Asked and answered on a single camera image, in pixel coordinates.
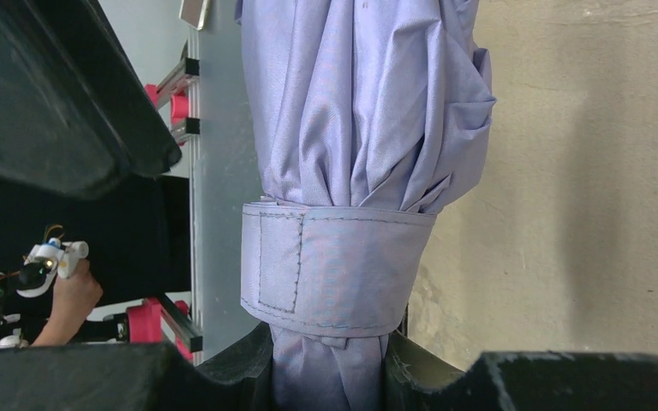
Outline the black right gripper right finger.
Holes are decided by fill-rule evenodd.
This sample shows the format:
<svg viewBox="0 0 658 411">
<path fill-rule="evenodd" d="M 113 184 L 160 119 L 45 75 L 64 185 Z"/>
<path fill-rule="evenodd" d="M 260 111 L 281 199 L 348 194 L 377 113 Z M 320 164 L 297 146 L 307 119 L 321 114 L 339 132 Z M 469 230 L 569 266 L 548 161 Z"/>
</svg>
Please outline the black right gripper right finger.
<svg viewBox="0 0 658 411">
<path fill-rule="evenodd" d="M 658 355 L 483 352 L 460 371 L 399 334 L 384 360 L 386 410 L 658 410 Z"/>
</svg>

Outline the operator hand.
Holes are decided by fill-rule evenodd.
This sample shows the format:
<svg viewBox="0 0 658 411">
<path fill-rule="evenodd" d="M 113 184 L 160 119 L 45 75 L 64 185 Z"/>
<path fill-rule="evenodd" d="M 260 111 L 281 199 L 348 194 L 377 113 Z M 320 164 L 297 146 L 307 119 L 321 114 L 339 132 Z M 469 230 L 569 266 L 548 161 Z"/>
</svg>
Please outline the operator hand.
<svg viewBox="0 0 658 411">
<path fill-rule="evenodd" d="M 69 343 L 97 306 L 103 290 L 90 272 L 87 259 L 80 259 L 73 275 L 58 277 L 54 284 L 51 315 L 32 347 Z"/>
</svg>

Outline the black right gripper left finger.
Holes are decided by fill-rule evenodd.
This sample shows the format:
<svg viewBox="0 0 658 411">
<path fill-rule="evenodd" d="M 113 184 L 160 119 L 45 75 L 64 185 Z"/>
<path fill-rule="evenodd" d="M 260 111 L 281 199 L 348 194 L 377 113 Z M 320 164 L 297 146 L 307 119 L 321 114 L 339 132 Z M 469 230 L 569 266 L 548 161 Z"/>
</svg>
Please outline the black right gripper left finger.
<svg viewBox="0 0 658 411">
<path fill-rule="evenodd" d="M 0 410 L 270 410 L 265 324 L 195 366 L 167 342 L 0 349 Z"/>
</svg>

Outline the lavender umbrella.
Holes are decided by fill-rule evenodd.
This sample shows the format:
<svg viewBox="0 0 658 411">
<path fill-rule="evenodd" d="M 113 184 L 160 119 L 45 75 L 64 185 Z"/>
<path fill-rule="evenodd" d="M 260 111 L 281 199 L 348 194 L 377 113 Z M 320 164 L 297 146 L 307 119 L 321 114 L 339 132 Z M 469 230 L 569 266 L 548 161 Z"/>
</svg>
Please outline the lavender umbrella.
<svg viewBox="0 0 658 411">
<path fill-rule="evenodd" d="M 495 97 L 475 1 L 240 1 L 263 193 L 241 303 L 281 410 L 377 410 L 438 214 L 481 179 Z"/>
</svg>

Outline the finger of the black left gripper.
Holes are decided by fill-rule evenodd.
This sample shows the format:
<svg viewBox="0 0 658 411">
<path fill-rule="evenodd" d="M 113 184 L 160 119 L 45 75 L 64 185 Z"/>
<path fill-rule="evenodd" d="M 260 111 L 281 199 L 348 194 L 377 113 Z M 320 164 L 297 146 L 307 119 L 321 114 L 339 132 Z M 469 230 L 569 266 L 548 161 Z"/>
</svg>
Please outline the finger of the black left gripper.
<svg viewBox="0 0 658 411">
<path fill-rule="evenodd" d="M 0 177 L 96 198 L 181 149 L 96 1 L 0 1 Z"/>
</svg>

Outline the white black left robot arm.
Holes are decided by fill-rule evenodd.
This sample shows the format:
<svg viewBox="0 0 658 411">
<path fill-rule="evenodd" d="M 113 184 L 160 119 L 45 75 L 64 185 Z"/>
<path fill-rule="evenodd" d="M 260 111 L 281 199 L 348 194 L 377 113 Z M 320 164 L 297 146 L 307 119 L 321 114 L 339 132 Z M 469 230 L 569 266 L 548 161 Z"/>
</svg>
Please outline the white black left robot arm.
<svg viewBox="0 0 658 411">
<path fill-rule="evenodd" d="M 0 1 L 0 271 L 60 224 L 104 303 L 186 289 L 180 157 L 98 2 Z"/>
</svg>

